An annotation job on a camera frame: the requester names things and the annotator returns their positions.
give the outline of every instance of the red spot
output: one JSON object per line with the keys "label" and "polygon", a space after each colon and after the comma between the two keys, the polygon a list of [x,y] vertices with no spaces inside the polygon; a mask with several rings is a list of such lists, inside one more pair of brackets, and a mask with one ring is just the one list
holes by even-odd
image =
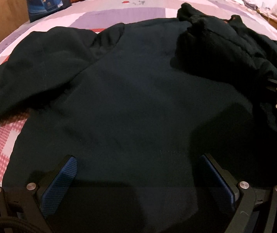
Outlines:
{"label": "red spot", "polygon": [[93,32],[101,32],[101,31],[104,31],[105,28],[101,28],[101,29],[91,29]]}
{"label": "red spot", "polygon": [[7,58],[3,61],[3,63],[6,62],[8,60],[8,58],[9,58],[9,56],[7,56]]}

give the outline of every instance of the black metal bracket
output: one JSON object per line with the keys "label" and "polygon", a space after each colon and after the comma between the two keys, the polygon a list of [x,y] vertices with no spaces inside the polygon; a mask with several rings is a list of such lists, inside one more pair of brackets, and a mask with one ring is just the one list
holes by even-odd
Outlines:
{"label": "black metal bracket", "polygon": [[[46,221],[54,214],[77,173],[77,160],[67,155],[62,162],[38,184],[5,191],[0,187],[0,217],[15,217],[37,226],[45,233],[53,233]],[[5,233],[20,232],[5,228]]]}
{"label": "black metal bracket", "polygon": [[[219,180],[217,181],[217,185],[212,184],[210,189],[219,188],[220,185],[226,185],[223,190],[229,192],[232,196],[234,196],[236,188],[239,191],[239,199],[234,201],[234,203],[231,201],[231,205],[235,207],[235,211],[225,233],[277,232],[277,186],[274,186],[270,190],[262,190],[252,188],[245,181],[236,181],[233,188],[232,180],[234,180],[234,177],[228,171],[222,169],[210,154],[201,156],[201,159],[201,163],[205,164],[203,167],[203,176],[209,178],[206,181],[207,185],[211,185],[210,180],[212,180],[212,183],[215,183],[215,178]],[[215,193],[212,192],[212,194],[216,201],[220,198],[219,196],[215,196]],[[222,199],[221,202],[228,202],[229,200]],[[260,216],[257,215],[258,218],[256,218],[255,223],[250,227],[250,218],[254,212],[258,211]]]}

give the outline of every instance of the bedsheet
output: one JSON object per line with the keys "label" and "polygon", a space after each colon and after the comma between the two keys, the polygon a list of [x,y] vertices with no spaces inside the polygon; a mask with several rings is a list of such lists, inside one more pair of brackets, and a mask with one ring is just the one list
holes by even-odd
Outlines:
{"label": "bedsheet", "polygon": [[[48,31],[55,26],[91,29],[94,32],[116,23],[134,23],[152,18],[176,17],[184,2],[205,14],[223,19],[240,15],[243,22],[254,31],[277,40],[277,30],[259,14],[230,0],[85,0],[71,7],[42,18],[25,23],[0,43],[0,65],[8,58],[14,47],[32,31]],[[28,113],[21,113],[0,121],[0,186],[17,136]]]}

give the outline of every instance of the sleeve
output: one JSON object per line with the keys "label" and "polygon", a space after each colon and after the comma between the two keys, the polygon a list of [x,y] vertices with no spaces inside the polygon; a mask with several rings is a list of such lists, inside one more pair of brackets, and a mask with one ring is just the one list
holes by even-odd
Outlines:
{"label": "sleeve", "polygon": [[240,29],[211,16],[189,21],[192,25],[179,36],[176,48],[186,72],[231,84],[250,100],[258,97],[267,78],[277,80],[276,67],[257,45],[240,37]]}
{"label": "sleeve", "polygon": [[123,28],[119,24],[100,34],[67,27],[31,32],[0,65],[0,118],[32,107],[30,99],[71,81],[116,45]]}

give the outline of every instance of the black sweatshirt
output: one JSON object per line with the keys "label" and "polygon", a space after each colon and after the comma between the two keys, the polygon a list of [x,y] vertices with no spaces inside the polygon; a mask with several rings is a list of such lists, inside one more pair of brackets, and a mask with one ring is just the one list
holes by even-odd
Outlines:
{"label": "black sweatshirt", "polygon": [[31,108],[3,186],[37,182],[72,154],[77,176],[48,218],[56,233],[219,232],[226,218],[196,162],[209,152],[238,180],[277,184],[259,150],[276,141],[250,102],[277,79],[276,58],[277,42],[239,16],[188,4],[98,35],[32,32],[0,66],[0,118]]}

